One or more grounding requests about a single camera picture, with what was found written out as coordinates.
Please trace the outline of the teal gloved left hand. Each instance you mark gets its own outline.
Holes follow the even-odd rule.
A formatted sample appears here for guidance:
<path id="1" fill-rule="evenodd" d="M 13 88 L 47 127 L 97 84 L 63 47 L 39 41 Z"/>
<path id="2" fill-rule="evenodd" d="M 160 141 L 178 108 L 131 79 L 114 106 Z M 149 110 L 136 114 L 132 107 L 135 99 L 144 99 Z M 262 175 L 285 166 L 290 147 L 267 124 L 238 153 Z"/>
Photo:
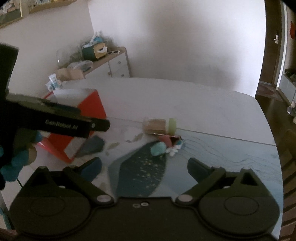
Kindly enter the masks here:
<path id="1" fill-rule="evenodd" d="M 24 166 L 37 157 L 35 145 L 43 139 L 39 131 L 20 130 L 1 135 L 1 190 L 17 180 Z"/>

